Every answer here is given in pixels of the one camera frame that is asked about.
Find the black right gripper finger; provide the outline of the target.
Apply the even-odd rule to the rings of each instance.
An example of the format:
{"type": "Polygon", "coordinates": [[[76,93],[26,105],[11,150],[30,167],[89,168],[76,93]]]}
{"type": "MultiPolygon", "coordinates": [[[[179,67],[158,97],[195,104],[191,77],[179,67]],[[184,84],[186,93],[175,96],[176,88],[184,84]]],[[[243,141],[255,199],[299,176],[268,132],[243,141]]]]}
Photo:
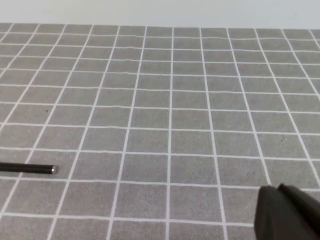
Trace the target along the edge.
{"type": "Polygon", "coordinates": [[[320,202],[293,185],[262,186],[254,233],[257,240],[318,240],[320,202]]]}

